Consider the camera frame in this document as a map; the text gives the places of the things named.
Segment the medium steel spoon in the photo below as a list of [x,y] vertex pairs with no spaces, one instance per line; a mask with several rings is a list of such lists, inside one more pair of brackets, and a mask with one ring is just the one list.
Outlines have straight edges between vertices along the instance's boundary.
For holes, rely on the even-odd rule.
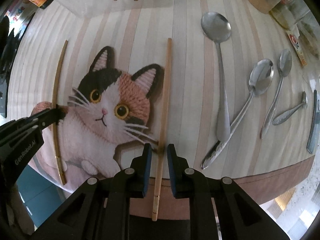
[[229,138],[224,141],[218,141],[206,154],[202,163],[201,169],[204,170],[208,168],[212,162],[219,156],[219,154],[223,151],[225,146],[229,143],[231,137],[235,133],[237,127],[239,126],[240,122],[244,118],[254,96],[259,96],[264,94],[268,88],[270,87],[274,76],[274,68],[273,62],[270,59],[262,59],[258,61],[253,69],[250,72],[248,78],[248,89],[249,89],[249,96],[246,100],[244,106],[236,116],[236,118],[231,123],[231,133]]

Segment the small steel spoon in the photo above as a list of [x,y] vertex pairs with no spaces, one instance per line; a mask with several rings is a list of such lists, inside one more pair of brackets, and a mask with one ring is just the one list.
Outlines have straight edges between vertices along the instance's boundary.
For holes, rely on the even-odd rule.
[[296,105],[295,107],[281,113],[280,115],[278,115],[277,117],[274,118],[274,120],[272,121],[272,124],[274,126],[283,124],[284,122],[286,122],[287,120],[289,120],[289,118],[296,112],[298,111],[300,108],[304,108],[306,109],[308,107],[308,97],[306,92],[304,91],[302,93],[302,101],[300,104]]

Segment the striped cat placemat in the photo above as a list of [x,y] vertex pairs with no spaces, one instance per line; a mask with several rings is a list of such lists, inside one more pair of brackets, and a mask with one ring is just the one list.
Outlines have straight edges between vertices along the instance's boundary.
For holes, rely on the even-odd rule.
[[[220,100],[215,43],[201,18],[218,12],[231,25],[221,43],[230,125],[249,96],[248,78],[262,59],[273,62],[268,90],[254,96],[244,118],[219,156],[201,163],[217,139]],[[189,166],[214,179],[230,177],[258,204],[296,193],[307,178],[319,180],[315,154],[306,149],[313,106],[283,124],[260,131],[279,82],[278,61],[289,49],[292,68],[283,79],[276,114],[309,100],[319,88],[319,60],[301,67],[286,31],[248,0],[173,0],[162,8],[105,12],[81,18],[53,1],[37,9],[16,33],[1,36],[1,117],[14,120],[52,108],[58,60],[62,64],[57,106],[66,116],[57,125],[66,184],[74,192],[92,176],[109,178],[129,166],[145,143],[158,147],[167,40],[172,38],[170,102],[166,144],[174,144]],[[52,155],[52,135],[29,166],[55,173],[43,161]]]

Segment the slim steel spoon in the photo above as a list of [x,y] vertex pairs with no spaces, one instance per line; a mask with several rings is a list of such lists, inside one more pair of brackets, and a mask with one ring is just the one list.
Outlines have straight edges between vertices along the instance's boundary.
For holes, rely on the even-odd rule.
[[274,116],[274,113],[276,111],[277,103],[280,96],[280,91],[283,85],[283,79],[289,75],[292,68],[292,54],[289,49],[284,49],[279,57],[278,61],[278,74],[279,74],[279,82],[277,85],[277,90],[274,96],[274,99],[270,105],[270,108],[268,110],[268,113],[265,117],[263,126],[260,131],[260,139],[263,139],[268,132],[269,126],[272,122],[272,118]]

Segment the yellow yeast packet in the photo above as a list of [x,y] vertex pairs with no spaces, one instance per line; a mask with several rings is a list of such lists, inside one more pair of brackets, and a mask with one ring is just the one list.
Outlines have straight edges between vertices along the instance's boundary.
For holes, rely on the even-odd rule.
[[287,36],[288,36],[291,44],[293,45],[293,47],[296,51],[296,54],[300,60],[301,67],[304,68],[308,63],[307,63],[306,57],[303,53],[302,45],[300,44],[299,39],[298,39],[299,35],[296,35],[291,30],[287,30],[286,33],[287,33]]

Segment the blue cabinet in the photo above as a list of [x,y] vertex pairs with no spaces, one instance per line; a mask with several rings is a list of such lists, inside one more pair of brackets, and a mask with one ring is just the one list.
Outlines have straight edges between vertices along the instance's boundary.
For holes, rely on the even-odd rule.
[[36,227],[40,226],[65,200],[61,188],[27,166],[17,180],[18,191]]

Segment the colorful seasoning boxes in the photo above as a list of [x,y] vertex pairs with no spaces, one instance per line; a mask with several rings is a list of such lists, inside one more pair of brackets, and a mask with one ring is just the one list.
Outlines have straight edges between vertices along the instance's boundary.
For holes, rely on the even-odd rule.
[[17,33],[23,22],[37,9],[46,9],[52,2],[53,0],[13,0],[4,13],[4,18],[9,24],[9,32],[14,29]]

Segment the blue smartphone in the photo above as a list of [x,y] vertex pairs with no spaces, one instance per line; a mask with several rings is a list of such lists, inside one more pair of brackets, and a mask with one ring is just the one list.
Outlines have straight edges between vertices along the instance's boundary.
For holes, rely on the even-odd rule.
[[317,90],[314,90],[312,124],[306,147],[310,154],[314,154],[317,149],[319,140],[319,115],[319,93],[317,92]]

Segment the large steel spoon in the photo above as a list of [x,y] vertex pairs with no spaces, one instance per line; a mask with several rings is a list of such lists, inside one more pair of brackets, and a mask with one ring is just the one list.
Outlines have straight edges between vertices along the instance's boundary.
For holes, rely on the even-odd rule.
[[225,142],[231,133],[229,111],[226,93],[225,72],[221,52],[221,43],[227,41],[231,36],[231,25],[227,18],[218,12],[206,12],[201,18],[201,27],[204,34],[215,43],[220,81],[219,111],[217,114],[217,139]]

